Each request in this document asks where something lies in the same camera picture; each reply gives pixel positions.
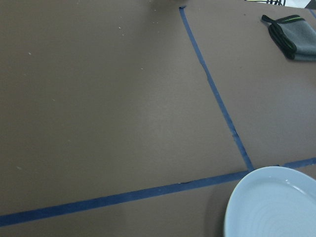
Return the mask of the light blue plate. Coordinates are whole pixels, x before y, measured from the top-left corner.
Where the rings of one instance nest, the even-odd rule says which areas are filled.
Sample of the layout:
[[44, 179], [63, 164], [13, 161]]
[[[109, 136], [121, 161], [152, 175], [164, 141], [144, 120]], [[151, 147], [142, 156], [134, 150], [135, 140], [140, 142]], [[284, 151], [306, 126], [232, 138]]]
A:
[[225, 237], [314, 237], [316, 181], [291, 168], [270, 166], [242, 178], [227, 204]]

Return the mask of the dark grey folded cloth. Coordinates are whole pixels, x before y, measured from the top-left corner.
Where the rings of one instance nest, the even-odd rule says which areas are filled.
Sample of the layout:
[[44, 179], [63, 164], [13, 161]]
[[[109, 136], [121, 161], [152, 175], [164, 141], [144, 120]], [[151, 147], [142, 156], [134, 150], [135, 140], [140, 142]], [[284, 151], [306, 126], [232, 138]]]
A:
[[299, 15], [272, 19], [262, 15], [268, 23], [268, 32], [287, 59], [296, 61], [316, 60], [316, 31]]

